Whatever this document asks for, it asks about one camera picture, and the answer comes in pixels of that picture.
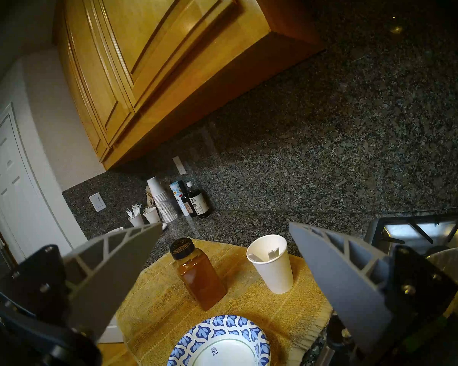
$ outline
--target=black jar lid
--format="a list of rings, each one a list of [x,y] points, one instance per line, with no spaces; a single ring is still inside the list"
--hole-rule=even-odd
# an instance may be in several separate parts
[[[195,249],[192,239],[188,237],[181,237],[175,240],[169,247],[169,251],[175,260],[181,260],[183,257],[188,256]]]

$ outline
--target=wall plate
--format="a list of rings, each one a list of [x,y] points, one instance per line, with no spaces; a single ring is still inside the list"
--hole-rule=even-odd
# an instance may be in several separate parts
[[[103,202],[102,197],[100,196],[100,193],[90,195],[88,198],[90,198],[90,201],[92,202],[92,205],[97,212],[102,211],[104,208],[107,208],[107,206]]]
[[[186,174],[186,170],[185,170],[185,167],[182,164],[182,161],[180,160],[180,156],[173,157],[173,161],[175,162],[175,165],[178,168],[178,171],[180,172],[180,175]]]

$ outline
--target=wooden cabinet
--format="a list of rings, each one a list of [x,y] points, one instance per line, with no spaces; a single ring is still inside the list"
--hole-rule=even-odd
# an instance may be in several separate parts
[[[66,76],[66,82],[75,102],[78,115],[90,140],[95,153],[100,161],[103,161],[109,151],[107,141],[91,108],[87,93],[83,88],[73,52],[66,31],[64,17],[59,20],[58,52]]]
[[[97,26],[136,110],[232,0],[92,0]]]
[[[95,26],[90,0],[64,0],[67,31],[81,80],[92,103],[95,117],[109,145],[112,145],[134,116],[123,95],[104,48],[101,30]]]
[[[106,169],[323,49],[301,0],[59,0],[57,17],[64,72]]]

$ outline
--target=yellow cloth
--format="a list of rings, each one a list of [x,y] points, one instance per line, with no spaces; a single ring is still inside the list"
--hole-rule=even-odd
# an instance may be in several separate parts
[[[165,366],[175,344],[190,328],[216,315],[233,314],[252,320],[266,333],[271,365],[299,365],[332,311],[304,259],[290,256],[294,285],[285,294],[273,294],[246,258],[246,248],[193,242],[209,257],[227,294],[203,311],[178,278],[171,254],[145,269],[116,314],[137,362]]]

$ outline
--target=plate rim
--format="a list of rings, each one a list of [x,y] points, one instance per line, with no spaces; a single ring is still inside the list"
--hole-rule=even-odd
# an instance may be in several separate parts
[[[228,326],[227,321],[229,319],[231,320],[231,325]],[[226,329],[227,333],[216,334],[216,330],[222,329]],[[233,332],[237,331],[237,334],[229,333],[230,330],[232,330]],[[253,355],[255,356],[256,365],[269,366],[271,362],[271,347],[263,329],[258,324],[251,321],[250,319],[245,318],[244,316],[232,314],[213,316],[211,318],[201,321],[200,323],[196,324],[194,327],[189,329],[173,347],[173,350],[170,353],[166,365],[192,366],[193,362],[195,362],[195,360],[198,358],[194,358],[194,356],[199,352],[205,351],[207,349],[207,347],[204,347],[203,344],[210,342],[214,337],[219,336],[231,336],[231,339],[240,340],[241,342],[246,344],[246,346],[248,346],[252,351]],[[200,345],[198,345],[198,347],[196,347],[195,350],[192,351],[191,348],[193,348],[197,344]],[[265,347],[265,351],[261,352],[263,344],[265,344],[268,348],[266,349]]]

